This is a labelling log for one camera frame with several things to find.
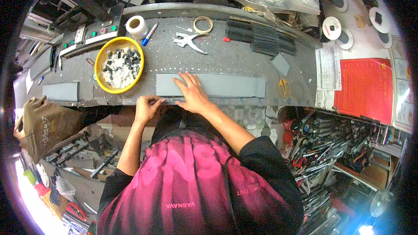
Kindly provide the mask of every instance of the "metal pliers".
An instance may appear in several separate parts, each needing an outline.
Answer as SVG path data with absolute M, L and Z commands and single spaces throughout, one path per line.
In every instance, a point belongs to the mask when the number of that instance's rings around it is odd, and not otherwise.
M 204 55 L 207 55 L 207 52 L 203 52 L 202 50 L 200 50 L 197 46 L 195 46 L 192 42 L 192 39 L 194 39 L 195 37 L 199 37 L 199 36 L 208 36 L 208 37 L 212 37 L 210 34 L 208 33 L 201 33 L 201 34 L 192 34 L 192 35 L 188 35 L 188 34 L 183 34 L 183 33 L 179 33 L 177 32 L 175 34 L 175 36 L 177 37 L 182 37 L 183 39 L 174 39 L 174 42 L 177 43 L 179 46 L 184 47 L 185 45 L 189 45 L 191 48 L 193 48 L 194 50 L 201 52 Z

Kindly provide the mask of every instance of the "brown bag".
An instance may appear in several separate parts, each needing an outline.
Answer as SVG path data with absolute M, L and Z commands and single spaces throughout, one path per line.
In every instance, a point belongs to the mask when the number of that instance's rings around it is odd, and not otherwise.
M 24 115 L 16 122 L 14 136 L 28 151 L 34 164 L 38 164 L 55 144 L 82 129 L 82 119 L 81 112 L 46 101 L 46 96 L 32 97 L 24 104 Z M 22 120 L 23 131 L 18 131 Z

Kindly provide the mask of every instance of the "red paper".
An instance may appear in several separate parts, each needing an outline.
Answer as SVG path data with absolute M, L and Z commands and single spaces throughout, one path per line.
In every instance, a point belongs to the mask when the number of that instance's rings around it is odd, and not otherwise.
M 390 124 L 392 119 L 392 68 L 388 59 L 341 60 L 342 91 L 335 91 L 338 112 L 365 116 Z

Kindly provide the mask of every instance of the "yellow scissors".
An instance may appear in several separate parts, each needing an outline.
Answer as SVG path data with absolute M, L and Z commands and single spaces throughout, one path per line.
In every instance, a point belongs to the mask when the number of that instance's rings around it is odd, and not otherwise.
M 279 85 L 277 86 L 277 88 L 278 88 L 280 97 L 286 98 L 287 96 L 290 95 L 290 87 L 286 80 L 280 79 Z

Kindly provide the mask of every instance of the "black sleeve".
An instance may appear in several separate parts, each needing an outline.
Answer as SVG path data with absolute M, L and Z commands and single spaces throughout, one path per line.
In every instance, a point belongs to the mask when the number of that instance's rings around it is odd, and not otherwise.
M 303 205 L 298 185 L 270 138 L 261 136 L 250 141 L 239 153 L 239 160 L 242 166 L 262 176 L 280 194 L 291 207 L 294 225 L 301 227 Z
M 97 220 L 102 215 L 106 207 L 116 198 L 123 189 L 132 181 L 133 176 L 127 175 L 116 168 L 113 173 L 106 178 L 102 197 L 100 198 L 99 210 L 97 211 Z

